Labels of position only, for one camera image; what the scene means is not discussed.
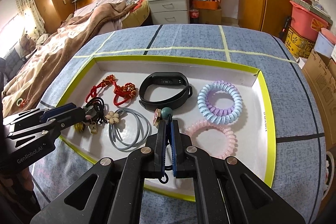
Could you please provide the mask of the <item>left hand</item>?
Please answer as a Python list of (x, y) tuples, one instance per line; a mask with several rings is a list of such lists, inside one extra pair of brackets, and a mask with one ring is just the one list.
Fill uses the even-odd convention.
[(1, 174), (1, 193), (4, 193), (5, 190), (9, 190), (13, 184), (13, 178), (17, 178), (25, 190), (30, 192), (34, 189), (33, 179), (30, 173), (29, 168), (22, 170), (20, 173), (12, 176), (5, 176)]

